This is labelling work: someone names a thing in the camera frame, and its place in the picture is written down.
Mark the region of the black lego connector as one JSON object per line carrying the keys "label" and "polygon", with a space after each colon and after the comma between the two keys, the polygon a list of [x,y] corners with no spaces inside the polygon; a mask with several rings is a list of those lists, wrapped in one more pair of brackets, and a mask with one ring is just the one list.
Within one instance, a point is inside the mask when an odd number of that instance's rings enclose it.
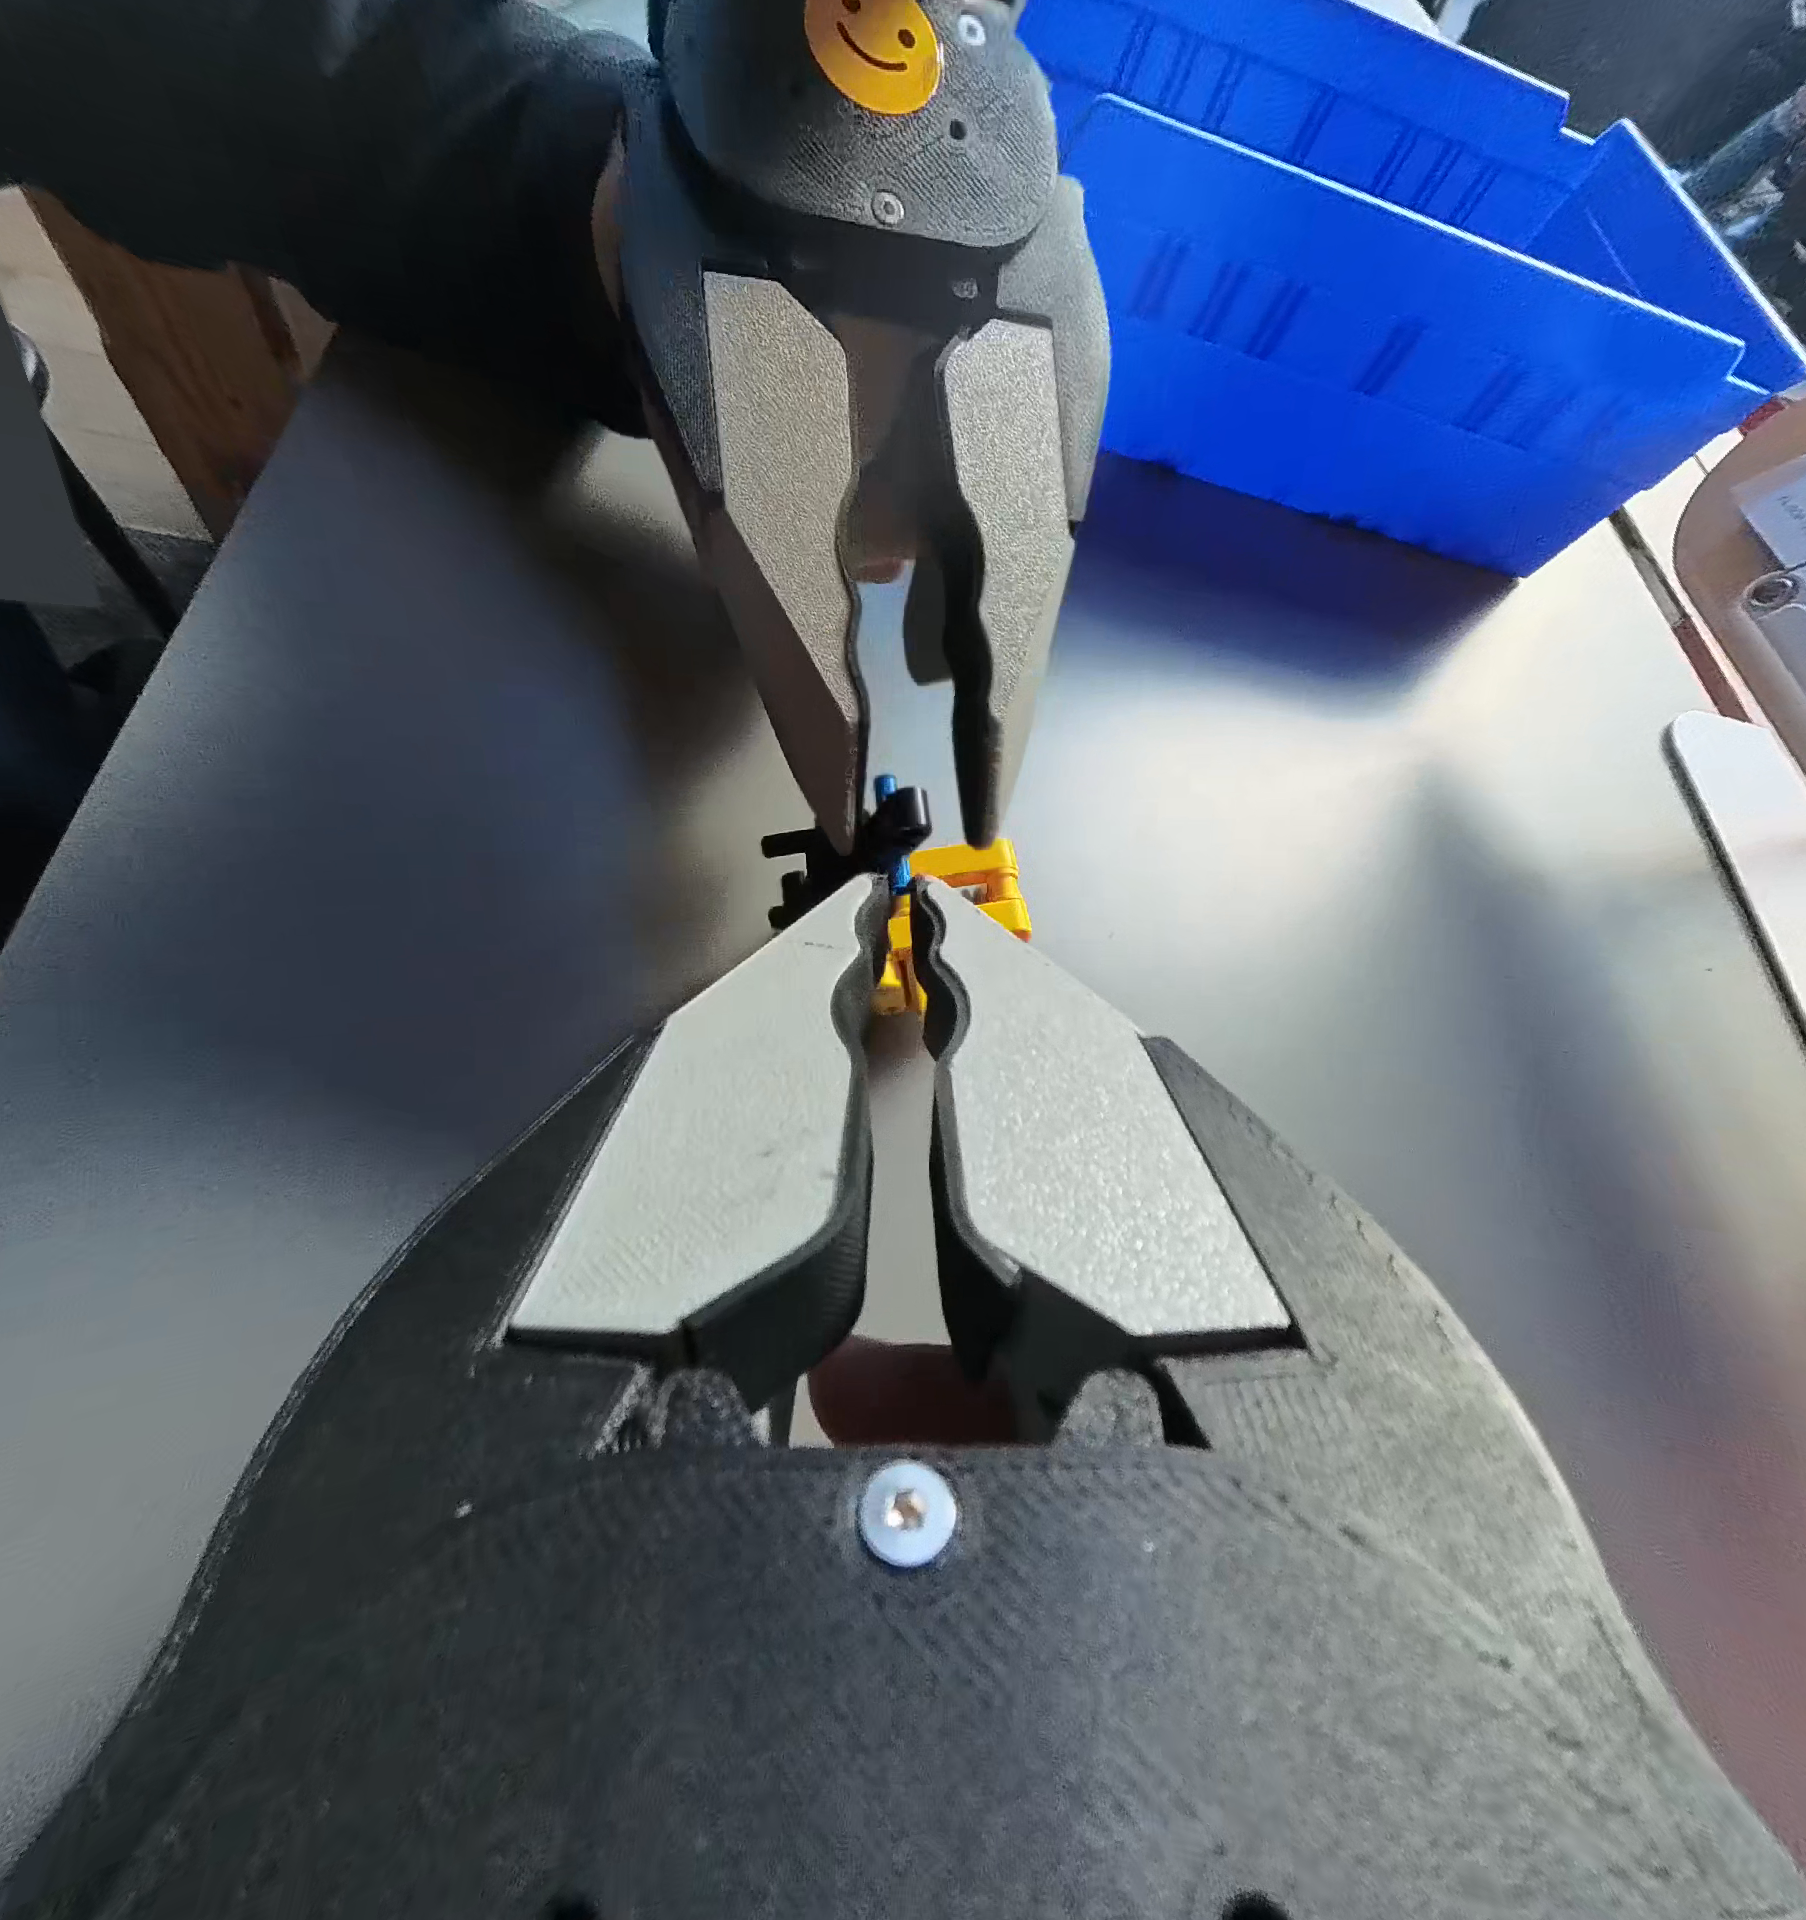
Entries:
{"label": "black lego connector", "polygon": [[857,874],[880,874],[889,900],[901,897],[913,885],[913,852],[927,833],[924,791],[898,787],[892,775],[874,775],[874,805],[857,822],[849,852],[836,852],[820,825],[766,833],[761,860],[800,860],[800,869],[778,874],[778,902],[766,915],[767,928],[786,932]]}

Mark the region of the person's left hand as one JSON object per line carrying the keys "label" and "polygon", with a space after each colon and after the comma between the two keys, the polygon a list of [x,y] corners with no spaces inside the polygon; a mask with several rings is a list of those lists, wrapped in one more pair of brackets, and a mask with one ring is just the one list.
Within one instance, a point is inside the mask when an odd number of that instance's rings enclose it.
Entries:
{"label": "person's left hand", "polygon": [[915,560],[913,500],[864,477],[845,509],[841,563],[854,587],[892,584]]}

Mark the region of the wooden cabinet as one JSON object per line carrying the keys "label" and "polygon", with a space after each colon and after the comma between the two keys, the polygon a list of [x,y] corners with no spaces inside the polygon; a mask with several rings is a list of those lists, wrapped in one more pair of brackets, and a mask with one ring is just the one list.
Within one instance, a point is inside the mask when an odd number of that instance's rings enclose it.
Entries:
{"label": "wooden cabinet", "polygon": [[24,190],[0,190],[0,305],[43,355],[50,429],[108,513],[211,542],[331,336],[266,276],[147,265]]}

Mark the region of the brown tray with metal block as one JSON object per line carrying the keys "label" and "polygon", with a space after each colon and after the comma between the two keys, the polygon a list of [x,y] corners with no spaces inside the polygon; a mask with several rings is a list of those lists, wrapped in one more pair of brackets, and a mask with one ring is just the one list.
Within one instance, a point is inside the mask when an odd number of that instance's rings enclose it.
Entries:
{"label": "brown tray with metal block", "polygon": [[1806,390],[1708,467],[1674,573],[1806,778]]}

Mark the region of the person's dark clothing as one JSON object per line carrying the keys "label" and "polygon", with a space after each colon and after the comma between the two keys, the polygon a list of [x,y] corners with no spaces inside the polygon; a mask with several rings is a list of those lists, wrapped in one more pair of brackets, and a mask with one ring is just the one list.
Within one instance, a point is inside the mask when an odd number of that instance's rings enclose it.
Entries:
{"label": "person's dark clothing", "polygon": [[145,627],[68,664],[36,611],[0,601],[0,952],[161,651]]}

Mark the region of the person's left forearm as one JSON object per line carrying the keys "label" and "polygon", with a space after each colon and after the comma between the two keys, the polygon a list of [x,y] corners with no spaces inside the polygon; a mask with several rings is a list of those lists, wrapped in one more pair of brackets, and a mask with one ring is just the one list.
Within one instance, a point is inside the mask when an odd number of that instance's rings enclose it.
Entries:
{"label": "person's left forearm", "polygon": [[643,441],[590,226],[637,65],[539,4],[0,4],[0,190]]}

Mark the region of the white flat board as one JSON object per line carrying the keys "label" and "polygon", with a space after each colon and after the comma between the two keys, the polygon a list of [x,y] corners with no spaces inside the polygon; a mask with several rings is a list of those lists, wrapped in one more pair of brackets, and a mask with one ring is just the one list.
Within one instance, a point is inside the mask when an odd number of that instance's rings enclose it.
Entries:
{"label": "white flat board", "polygon": [[1708,711],[1661,747],[1806,1046],[1806,778],[1772,731]]}

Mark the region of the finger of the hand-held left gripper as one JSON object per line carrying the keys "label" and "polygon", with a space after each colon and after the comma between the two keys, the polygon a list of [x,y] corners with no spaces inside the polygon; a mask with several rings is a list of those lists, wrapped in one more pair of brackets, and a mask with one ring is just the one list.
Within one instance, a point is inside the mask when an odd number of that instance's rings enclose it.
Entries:
{"label": "finger of the hand-held left gripper", "polygon": [[849,356],[789,287],[705,276],[721,489],[705,556],[786,765],[835,852],[862,822],[867,711],[841,553],[857,463]]}
{"label": "finger of the hand-held left gripper", "polygon": [[1074,560],[1051,328],[987,318],[930,372],[930,474],[907,596],[920,683],[952,683],[969,845],[1002,833]]}

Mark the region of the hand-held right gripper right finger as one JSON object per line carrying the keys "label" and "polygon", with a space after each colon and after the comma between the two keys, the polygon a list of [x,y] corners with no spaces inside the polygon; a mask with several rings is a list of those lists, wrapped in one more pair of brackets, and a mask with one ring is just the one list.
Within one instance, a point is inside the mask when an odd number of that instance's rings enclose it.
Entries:
{"label": "hand-held right gripper right finger", "polygon": [[941,878],[913,890],[945,1323],[1010,1389],[1279,1352],[1282,1306],[1141,1028]]}

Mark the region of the blue plastic bin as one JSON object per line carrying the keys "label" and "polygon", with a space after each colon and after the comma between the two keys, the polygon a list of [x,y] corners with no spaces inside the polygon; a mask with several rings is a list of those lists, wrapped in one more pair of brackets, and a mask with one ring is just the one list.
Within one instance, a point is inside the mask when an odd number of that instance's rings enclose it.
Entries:
{"label": "blue plastic bin", "polygon": [[1026,4],[1101,449],[1531,573],[1806,381],[1629,119],[1360,4]]}

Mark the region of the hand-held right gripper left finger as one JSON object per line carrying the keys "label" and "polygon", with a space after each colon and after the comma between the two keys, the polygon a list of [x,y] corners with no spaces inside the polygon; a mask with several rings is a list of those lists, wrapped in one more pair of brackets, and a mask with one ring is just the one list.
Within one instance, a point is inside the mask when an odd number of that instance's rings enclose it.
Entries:
{"label": "hand-held right gripper left finger", "polygon": [[886,928],[889,881],[854,874],[663,1021],[526,1272],[512,1339],[723,1372],[766,1408],[852,1334]]}

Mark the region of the yellow lego assembly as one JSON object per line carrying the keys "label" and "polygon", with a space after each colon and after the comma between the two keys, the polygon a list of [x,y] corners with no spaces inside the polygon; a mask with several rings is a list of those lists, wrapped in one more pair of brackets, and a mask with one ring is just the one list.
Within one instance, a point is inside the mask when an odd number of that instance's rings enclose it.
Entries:
{"label": "yellow lego assembly", "polygon": [[[971,900],[993,925],[1019,940],[1033,940],[1033,919],[1017,874],[1017,852],[1010,839],[994,839],[984,849],[941,845],[909,852],[909,878],[941,878],[947,890]],[[909,885],[892,890],[889,952],[883,972],[874,974],[867,1010],[870,1015],[920,1015],[927,997],[913,972],[913,919],[909,919]]]}

